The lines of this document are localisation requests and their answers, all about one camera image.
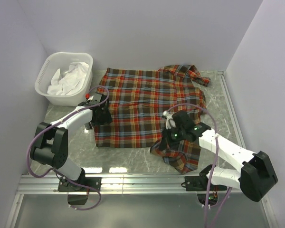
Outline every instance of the red plaid fabric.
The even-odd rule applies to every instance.
[[[110,92],[109,110],[113,122],[94,128],[96,145],[115,148],[152,146],[162,136],[163,111],[181,103],[206,108],[204,93],[194,87],[191,80],[204,86],[210,82],[190,65],[166,66],[157,71],[108,68],[99,85],[106,86]],[[97,92],[104,93],[104,89],[99,88]],[[181,109],[185,107],[179,106],[174,111]],[[199,109],[190,114],[196,124],[200,122],[200,114]],[[178,153],[173,150],[160,152],[155,144],[151,153],[162,156],[180,172],[196,169],[199,146],[182,141],[177,149]]]

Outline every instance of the laundry basket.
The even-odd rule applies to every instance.
[[[72,95],[49,95],[48,86],[51,85],[51,79],[60,68],[61,72],[66,72],[72,62],[85,62],[89,65],[84,84],[80,91]],[[57,52],[50,55],[40,70],[35,82],[35,90],[40,95],[45,96],[53,105],[77,106],[85,101],[85,94],[88,92],[92,81],[93,58],[87,53]]]

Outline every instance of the white towel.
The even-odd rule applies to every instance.
[[[84,62],[74,62],[69,66],[64,77],[61,76],[60,69],[54,74],[51,85],[47,89],[50,95],[73,95],[83,86],[89,65]]]

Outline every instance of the gray marble surface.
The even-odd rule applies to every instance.
[[[105,71],[94,71],[92,87],[99,84]],[[218,133],[223,137],[237,143],[236,135],[232,126],[227,104],[220,84],[220,79],[216,71],[202,71],[203,77],[210,77],[211,82],[208,87],[197,83],[206,96],[207,109],[215,117],[218,124]],[[49,123],[58,120],[71,112],[74,107],[49,105],[45,122]],[[202,115],[202,122],[213,126],[208,115]],[[82,126],[78,131],[69,137],[69,158],[78,166],[83,167],[86,172],[102,173],[178,173],[173,167],[165,164],[161,157],[150,154],[150,148],[108,148],[96,147],[94,131],[87,131]],[[214,154],[202,149],[200,153],[198,169],[193,173],[199,173],[203,168],[212,164]],[[232,168],[223,160],[218,161],[218,165],[223,168]],[[46,165],[37,162],[32,163],[32,169],[37,174],[48,169]]]

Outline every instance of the glass panel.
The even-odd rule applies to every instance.
[[[25,195],[16,228],[190,228],[203,227],[204,211],[193,194],[103,195],[91,211],[68,208],[66,195]],[[95,201],[96,195],[89,201]],[[217,208],[212,208],[212,220]],[[216,228],[268,228],[261,203],[232,193]]]

